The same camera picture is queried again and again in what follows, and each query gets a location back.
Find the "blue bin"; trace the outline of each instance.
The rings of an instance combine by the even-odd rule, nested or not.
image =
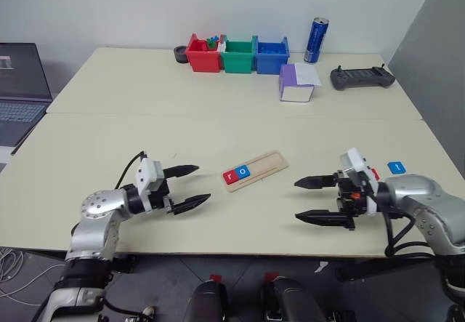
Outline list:
[[[279,75],[281,65],[288,63],[288,38],[283,38],[279,43],[259,42],[258,36],[254,38],[256,73]]]

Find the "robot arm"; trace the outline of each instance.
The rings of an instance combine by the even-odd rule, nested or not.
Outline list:
[[[105,287],[112,279],[120,224],[135,214],[151,213],[153,209],[165,209],[173,214],[186,212],[210,197],[210,194],[197,195],[174,204],[166,179],[192,173],[198,167],[162,169],[160,162],[150,160],[144,153],[140,156],[136,185],[97,191],[82,203],[81,221],[72,231],[65,269],[43,304],[41,321],[71,321],[71,316],[77,321],[104,321],[98,312],[104,305],[112,307],[105,299]],[[33,321],[38,320],[41,310]],[[150,316],[136,314],[140,321],[150,321]]]
[[[376,174],[365,165],[354,148],[341,160],[344,171],[306,177],[295,183],[308,189],[337,185],[339,212],[310,210],[296,214],[296,217],[316,225],[343,226],[354,230],[354,217],[372,214],[370,201],[375,202],[376,211],[382,212],[389,223],[390,219],[408,217],[411,223],[405,231],[401,231],[402,235],[400,233],[393,238],[388,233],[391,248],[387,247],[387,255],[394,256],[396,251],[407,246],[431,247],[446,293],[455,301],[456,298],[465,299],[465,201],[447,194],[434,180],[420,175],[408,174],[386,178],[384,182],[375,181]],[[426,243],[404,243],[393,247],[413,225],[423,234]]]

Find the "laptop keyboard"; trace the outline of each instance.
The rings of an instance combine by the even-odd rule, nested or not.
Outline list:
[[[45,105],[20,104],[17,102],[0,102],[0,121],[25,122],[34,120]]]

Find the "green bin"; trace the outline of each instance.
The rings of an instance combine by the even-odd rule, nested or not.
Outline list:
[[[255,38],[250,42],[228,41],[225,50],[221,52],[225,72],[251,73],[254,69]]]

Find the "laptop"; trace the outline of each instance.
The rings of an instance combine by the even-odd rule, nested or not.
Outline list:
[[[51,102],[36,44],[0,43],[0,145],[16,146]]]

